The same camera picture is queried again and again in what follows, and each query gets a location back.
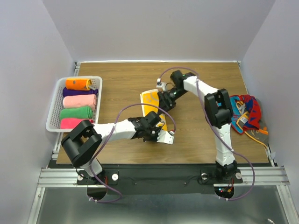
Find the gray floor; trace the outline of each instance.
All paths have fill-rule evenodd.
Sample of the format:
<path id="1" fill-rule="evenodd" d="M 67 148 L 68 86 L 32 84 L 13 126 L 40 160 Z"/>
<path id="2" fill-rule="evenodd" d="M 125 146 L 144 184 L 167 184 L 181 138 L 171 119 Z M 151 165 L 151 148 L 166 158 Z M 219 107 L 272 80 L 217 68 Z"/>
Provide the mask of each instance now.
<path id="1" fill-rule="evenodd" d="M 236 196 L 248 187 L 236 188 Z M 39 224 L 287 224 L 275 186 L 256 186 L 246 198 L 213 195 L 126 196 L 117 203 L 89 202 L 85 188 L 46 189 Z"/>

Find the yellow cloth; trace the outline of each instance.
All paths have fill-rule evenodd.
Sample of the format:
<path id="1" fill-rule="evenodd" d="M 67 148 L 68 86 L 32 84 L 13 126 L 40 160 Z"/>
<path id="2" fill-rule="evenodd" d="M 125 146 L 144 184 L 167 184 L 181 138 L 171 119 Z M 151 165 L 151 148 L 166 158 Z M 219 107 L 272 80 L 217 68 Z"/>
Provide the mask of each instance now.
<path id="1" fill-rule="evenodd" d="M 145 92 L 141 93 L 140 94 L 140 101 L 141 101 L 141 103 L 159 106 L 158 90 L 154 89 L 154 90 L 149 90 L 149 91 L 145 91 Z M 142 105 L 143 116 L 146 116 L 151 111 L 154 111 L 154 112 L 158 113 L 157 108 L 152 107 L 152 106 Z M 163 114 L 163 113 L 160 114 L 160 118 L 162 119 L 162 121 L 165 124 L 163 126 L 163 123 L 159 122 L 157 124 L 157 127 L 163 126 L 162 130 L 167 131 L 165 114 Z"/>

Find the wooden tabletop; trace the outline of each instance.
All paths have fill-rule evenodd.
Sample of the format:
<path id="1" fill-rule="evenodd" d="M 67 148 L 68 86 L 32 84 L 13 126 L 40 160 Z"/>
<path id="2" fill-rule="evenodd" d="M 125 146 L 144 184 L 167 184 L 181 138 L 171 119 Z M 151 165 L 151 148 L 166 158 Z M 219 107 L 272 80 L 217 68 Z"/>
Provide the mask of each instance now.
<path id="1" fill-rule="evenodd" d="M 170 67 L 188 67 L 200 74 L 200 79 L 217 89 L 225 88 L 230 95 L 246 94 L 237 63 L 82 63 L 79 76 L 100 76 L 103 89 L 98 123 L 114 123 L 118 112 L 134 103 L 140 103 L 140 93 L 155 89 L 159 75 Z M 163 81 L 170 81 L 171 71 Z M 143 142 L 142 139 L 109 142 L 98 159 L 103 164 L 173 164 L 215 163 L 214 135 L 205 121 L 199 99 L 192 93 L 179 98 L 170 111 L 177 131 L 173 145 Z M 125 110 L 119 121 L 142 116 L 141 106 Z M 173 128 L 166 117 L 168 129 Z M 247 135 L 239 135 L 231 128 L 233 149 L 254 163 L 268 163 L 264 147 Z M 238 163 L 245 160 L 236 157 Z M 60 147 L 57 164 L 70 164 Z"/>

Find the white laundry basket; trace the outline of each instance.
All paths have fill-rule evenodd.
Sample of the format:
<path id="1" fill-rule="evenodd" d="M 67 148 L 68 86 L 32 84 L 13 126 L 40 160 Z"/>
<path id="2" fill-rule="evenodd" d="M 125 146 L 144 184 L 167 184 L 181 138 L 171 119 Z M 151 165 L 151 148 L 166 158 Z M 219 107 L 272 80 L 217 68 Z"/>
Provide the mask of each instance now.
<path id="1" fill-rule="evenodd" d="M 60 112 L 64 108 L 63 106 L 63 99 L 62 96 L 63 89 L 65 87 L 65 81 L 68 78 L 74 78 L 74 77 L 66 77 L 61 78 L 57 81 L 54 95 L 51 102 L 50 111 L 47 118 L 46 123 L 46 129 L 49 132 L 70 132 L 71 129 L 61 129 L 60 128 Z M 92 87 L 99 90 L 99 93 L 97 94 L 97 105 L 95 106 L 95 110 L 93 111 L 93 122 L 97 123 L 99 119 L 99 113 L 100 113 L 100 102 L 101 102 L 101 94 L 102 94 L 102 83 L 103 80 L 101 77 L 98 76 L 80 76 L 78 78 L 88 78 L 92 81 Z"/>

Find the white wall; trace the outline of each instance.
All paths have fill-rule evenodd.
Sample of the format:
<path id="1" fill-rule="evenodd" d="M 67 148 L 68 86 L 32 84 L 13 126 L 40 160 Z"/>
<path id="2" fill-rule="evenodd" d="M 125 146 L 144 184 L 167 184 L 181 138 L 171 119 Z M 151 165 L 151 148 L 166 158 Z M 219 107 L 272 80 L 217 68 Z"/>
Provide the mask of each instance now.
<path id="1" fill-rule="evenodd" d="M 24 224 L 56 137 L 51 95 L 73 60 L 41 0 L 3 1 L 0 18 L 0 223 Z"/>
<path id="2" fill-rule="evenodd" d="M 274 0 L 43 0 L 75 61 L 240 60 Z"/>
<path id="3" fill-rule="evenodd" d="M 270 147 L 285 165 L 299 209 L 299 2 L 277 0 L 249 47 L 241 69 L 251 95 L 262 102 Z"/>

